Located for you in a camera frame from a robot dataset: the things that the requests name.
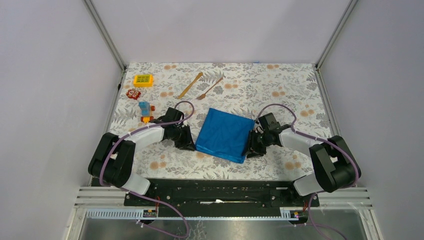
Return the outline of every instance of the white wall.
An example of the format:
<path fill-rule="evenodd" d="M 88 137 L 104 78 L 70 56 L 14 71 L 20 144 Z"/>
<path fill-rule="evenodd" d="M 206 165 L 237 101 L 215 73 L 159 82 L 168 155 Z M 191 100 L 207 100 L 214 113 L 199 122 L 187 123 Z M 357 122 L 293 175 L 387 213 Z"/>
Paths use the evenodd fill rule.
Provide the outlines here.
<path fill-rule="evenodd" d="M 315 63 L 349 0 L 93 2 L 126 63 Z"/>
<path fill-rule="evenodd" d="M 359 1 L 322 67 L 385 240 L 422 239 L 424 1 Z"/>
<path fill-rule="evenodd" d="M 62 237 L 119 74 L 83 1 L 1 1 L 0 239 Z"/>

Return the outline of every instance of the orange flower pattern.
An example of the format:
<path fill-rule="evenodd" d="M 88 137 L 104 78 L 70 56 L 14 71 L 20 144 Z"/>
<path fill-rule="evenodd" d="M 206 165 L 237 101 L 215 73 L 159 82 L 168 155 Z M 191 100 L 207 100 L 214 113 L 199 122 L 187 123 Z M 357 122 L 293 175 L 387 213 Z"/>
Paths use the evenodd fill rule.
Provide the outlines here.
<path fill-rule="evenodd" d="M 168 106 L 175 106 L 177 96 L 190 84 L 199 69 L 203 76 L 181 100 L 192 101 L 194 115 L 187 121 L 193 140 L 199 135 L 209 108 L 215 108 L 254 119 L 259 111 L 272 103 L 285 103 L 296 113 L 296 128 L 319 136 L 330 136 L 329 122 L 323 109 L 320 91 L 311 64 L 256 64 L 256 63 L 131 63 L 125 89 L 135 88 L 133 79 L 139 74 L 153 74 L 153 87 L 135 88 L 141 92 L 138 101 L 156 107 L 153 116 L 163 116 Z M 203 100 L 193 100 L 217 84 Z M 144 127 L 140 122 L 140 108 L 136 100 L 121 91 L 109 131 L 124 134 Z M 178 109 L 188 115 L 191 108 L 181 104 Z M 278 107 L 273 113 L 280 124 L 292 121 L 290 114 Z M 285 147 L 274 147 L 263 157 L 246 159 L 243 164 L 206 155 L 198 151 L 181 151 L 174 142 L 164 140 L 137 151 L 133 171 L 149 178 L 284 180 L 291 181 L 313 171 L 311 160 Z"/>

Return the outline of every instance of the folded blue cloth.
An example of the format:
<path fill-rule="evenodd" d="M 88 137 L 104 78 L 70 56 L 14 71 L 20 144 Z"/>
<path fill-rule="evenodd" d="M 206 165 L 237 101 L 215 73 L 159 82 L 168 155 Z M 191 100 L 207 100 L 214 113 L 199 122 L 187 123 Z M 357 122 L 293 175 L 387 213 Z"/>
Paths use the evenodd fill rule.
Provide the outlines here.
<path fill-rule="evenodd" d="M 252 119 L 209 108 L 196 141 L 196 150 L 242 164 Z"/>

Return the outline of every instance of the metal frame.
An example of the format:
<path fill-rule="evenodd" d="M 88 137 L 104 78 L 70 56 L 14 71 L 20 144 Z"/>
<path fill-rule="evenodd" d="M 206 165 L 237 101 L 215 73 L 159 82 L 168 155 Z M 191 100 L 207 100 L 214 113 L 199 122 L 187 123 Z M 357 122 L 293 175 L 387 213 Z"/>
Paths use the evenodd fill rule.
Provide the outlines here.
<path fill-rule="evenodd" d="M 144 219 L 140 217 L 144 209 L 150 206 L 124 206 L 126 192 L 112 187 L 81 187 L 74 205 L 74 216 L 66 239 L 77 240 L 86 218 L 95 219 Z M 379 225 L 375 219 L 374 208 L 365 187 L 339 189 L 333 193 L 318 193 L 320 207 L 315 210 L 352 210 L 358 211 L 368 240 L 383 240 Z M 301 207 L 280 207 L 281 217 L 186 217 L 187 220 L 218 221 L 289 221 L 290 211 Z M 179 220 L 179 217 L 158 217 L 163 220 Z"/>
<path fill-rule="evenodd" d="M 84 2 L 84 5 L 87 8 L 88 13 L 90 13 L 98 31 L 100 32 L 100 35 L 104 40 L 104 43 L 106 43 L 107 47 L 110 50 L 110 53 L 112 54 L 113 58 L 115 59 L 120 69 L 124 71 L 126 68 L 124 60 L 122 60 L 122 57 L 119 51 L 117 50 L 117 47 L 115 46 L 114 42 L 112 41 L 112 38 L 108 33 L 108 30 L 106 30 L 106 27 L 103 24 L 103 21 L 100 18 L 99 13 L 97 12 L 96 7 L 94 6 L 93 1 L 92 0 L 82 0 L 82 1 Z"/>
<path fill-rule="evenodd" d="M 321 72 L 319 69 L 315 67 L 314 73 L 315 73 L 316 83 L 318 84 L 319 92 L 321 93 L 322 102 L 324 103 L 324 110 L 328 116 L 328 120 L 330 123 L 331 134 L 341 136 L 342 133 L 339 128 L 339 123 L 337 122 L 336 115 L 334 114 L 333 106 L 331 104 L 323 77 L 321 76 Z"/>
<path fill-rule="evenodd" d="M 126 66 L 119 51 L 113 43 L 105 25 L 103 24 L 92 0 L 82 0 L 90 13 L 97 29 L 99 30 L 102 38 L 104 39 L 107 47 L 109 48 L 113 58 L 122 70 L 122 76 L 118 83 L 118 89 L 113 96 L 113 104 L 111 105 L 107 124 L 104 131 L 109 129 L 112 121 L 115 106 L 118 102 L 118 96 L 121 89 L 121 84 L 126 75 Z M 341 135 L 339 124 L 336 116 L 333 113 L 333 107 L 328 97 L 327 88 L 320 73 L 320 68 L 325 62 L 331 48 L 335 44 L 338 36 L 340 35 L 343 27 L 345 26 L 349 16 L 351 15 L 358 0 L 351 0 L 346 7 L 340 21 L 338 22 L 334 32 L 331 35 L 324 51 L 315 64 L 315 77 L 318 84 L 319 91 L 324 102 L 324 108 L 330 121 L 331 133 L 334 135 Z M 134 216 L 139 217 L 143 209 L 150 209 L 151 207 L 127 207 L 124 206 L 126 193 L 116 187 L 81 187 L 77 199 L 75 201 L 74 209 L 72 210 L 68 232 L 65 234 L 64 239 L 77 240 L 81 234 L 86 218 L 109 218 L 109 219 L 128 219 Z M 333 193 L 319 193 L 318 194 L 320 207 L 312 207 L 312 209 L 332 209 L 332 210 L 351 210 L 356 209 L 363 223 L 363 227 L 369 240 L 383 240 L 380 227 L 376 221 L 374 208 L 369 198 L 368 191 L 364 187 L 352 187 L 347 189 L 339 189 Z M 188 220 L 289 220 L 289 211 L 301 210 L 297 207 L 281 207 L 282 217 L 188 217 Z M 167 217 L 168 220 L 179 220 L 179 217 Z"/>
<path fill-rule="evenodd" d="M 346 22 L 348 21 L 348 18 L 351 15 L 351 13 L 353 12 L 357 3 L 358 3 L 358 0 L 350 0 L 349 4 L 347 5 L 346 9 L 343 12 L 343 15 L 341 16 L 340 20 L 338 21 L 338 24 L 335 27 L 335 30 L 330 37 L 330 40 L 328 41 L 327 45 L 325 46 L 324 51 L 322 52 L 321 56 L 319 57 L 318 61 L 316 62 L 316 68 L 317 69 L 320 69 L 323 66 L 323 63 L 326 60 L 331 48 L 333 47 L 334 43 L 336 42 L 337 38 L 339 37 L 340 32 L 342 31 L 343 27 L 345 26 Z"/>

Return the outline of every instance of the table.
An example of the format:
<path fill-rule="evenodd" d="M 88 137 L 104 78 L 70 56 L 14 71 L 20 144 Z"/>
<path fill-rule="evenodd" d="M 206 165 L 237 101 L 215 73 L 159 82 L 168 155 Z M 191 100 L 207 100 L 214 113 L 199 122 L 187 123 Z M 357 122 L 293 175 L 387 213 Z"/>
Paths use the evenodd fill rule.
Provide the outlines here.
<path fill-rule="evenodd" d="M 181 101 L 177 96 L 199 72 L 203 72 L 203 77 L 181 99 L 191 101 L 195 107 L 194 115 L 186 121 L 194 142 L 209 108 L 254 119 L 264 106 L 272 103 L 282 103 L 294 110 L 298 116 L 297 129 L 320 137 L 331 136 L 311 64 L 131 63 L 109 131 L 122 135 L 144 126 L 140 121 L 139 101 L 156 107 L 154 117 L 164 115 L 168 107 Z M 130 99 L 126 93 L 135 89 L 133 79 L 141 74 L 153 74 L 153 87 L 137 88 L 140 98 Z M 224 79 L 205 99 L 196 99 L 221 77 Z M 188 104 L 180 104 L 178 109 L 186 116 L 191 112 Z M 263 114 L 271 112 L 281 125 L 293 120 L 287 110 L 277 106 L 269 107 Z M 269 146 L 265 156 L 239 164 L 198 151 L 179 150 L 173 145 L 173 141 L 165 140 L 136 152 L 132 170 L 145 178 L 281 181 L 292 181 L 313 172 L 310 158 L 285 147 Z"/>

